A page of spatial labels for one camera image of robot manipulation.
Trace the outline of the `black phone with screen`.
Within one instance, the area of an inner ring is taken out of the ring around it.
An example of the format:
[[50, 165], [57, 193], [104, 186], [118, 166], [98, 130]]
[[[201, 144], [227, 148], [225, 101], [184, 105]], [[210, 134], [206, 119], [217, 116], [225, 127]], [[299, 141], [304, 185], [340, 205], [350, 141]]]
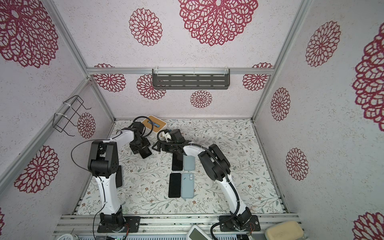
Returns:
[[169, 198], [180, 198], [181, 197], [181, 184], [182, 184], [182, 174], [181, 173], [171, 173], [169, 179]]

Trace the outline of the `light blue phone case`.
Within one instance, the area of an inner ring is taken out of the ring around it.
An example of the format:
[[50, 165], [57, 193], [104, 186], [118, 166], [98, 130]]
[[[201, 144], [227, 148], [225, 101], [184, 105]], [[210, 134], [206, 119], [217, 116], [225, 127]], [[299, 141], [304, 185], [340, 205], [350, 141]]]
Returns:
[[196, 169], [196, 158], [194, 156], [184, 156], [183, 167], [184, 171], [194, 171]]
[[193, 173], [182, 174], [181, 197], [183, 199], [192, 199], [194, 197], [195, 177]]

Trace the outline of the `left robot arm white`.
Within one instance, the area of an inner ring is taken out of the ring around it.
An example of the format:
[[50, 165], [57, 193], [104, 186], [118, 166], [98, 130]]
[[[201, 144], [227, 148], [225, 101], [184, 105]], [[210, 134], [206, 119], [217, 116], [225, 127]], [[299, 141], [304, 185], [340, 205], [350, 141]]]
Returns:
[[98, 212], [98, 233], [120, 233], [128, 230], [117, 193], [117, 188], [122, 186], [118, 150], [129, 145], [133, 154], [140, 154], [142, 159], [152, 155], [145, 129], [143, 123], [133, 122], [129, 127], [118, 131], [114, 137], [96, 140], [91, 144], [88, 170], [98, 183], [103, 205]]

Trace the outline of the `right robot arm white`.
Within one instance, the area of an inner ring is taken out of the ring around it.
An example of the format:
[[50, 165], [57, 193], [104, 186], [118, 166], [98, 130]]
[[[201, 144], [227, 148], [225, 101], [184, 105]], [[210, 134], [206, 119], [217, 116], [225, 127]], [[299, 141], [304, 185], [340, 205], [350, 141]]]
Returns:
[[179, 129], [161, 130], [157, 133], [157, 142], [152, 147], [157, 152], [182, 154], [198, 158], [207, 176], [219, 185], [230, 207], [230, 215], [213, 224], [213, 235], [217, 227], [232, 227], [236, 231], [256, 230], [255, 218], [251, 210], [241, 199], [231, 175], [231, 164], [216, 144], [203, 147], [186, 140]]

